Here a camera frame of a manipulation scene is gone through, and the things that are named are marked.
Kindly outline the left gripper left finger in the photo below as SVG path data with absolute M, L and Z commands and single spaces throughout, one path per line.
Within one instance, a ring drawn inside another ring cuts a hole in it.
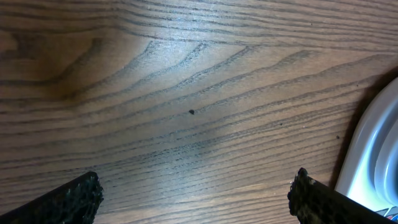
M 92 224 L 102 201 L 99 177 L 90 171 L 1 215 L 1 223 Z

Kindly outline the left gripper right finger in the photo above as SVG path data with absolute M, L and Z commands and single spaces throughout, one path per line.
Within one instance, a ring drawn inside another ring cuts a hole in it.
M 311 178 L 303 167 L 298 170 L 287 198 L 290 214 L 300 224 L 395 223 Z

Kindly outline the white digital kitchen scale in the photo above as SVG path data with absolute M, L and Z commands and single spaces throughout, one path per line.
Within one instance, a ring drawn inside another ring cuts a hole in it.
M 397 79 L 359 120 L 335 190 L 397 222 Z

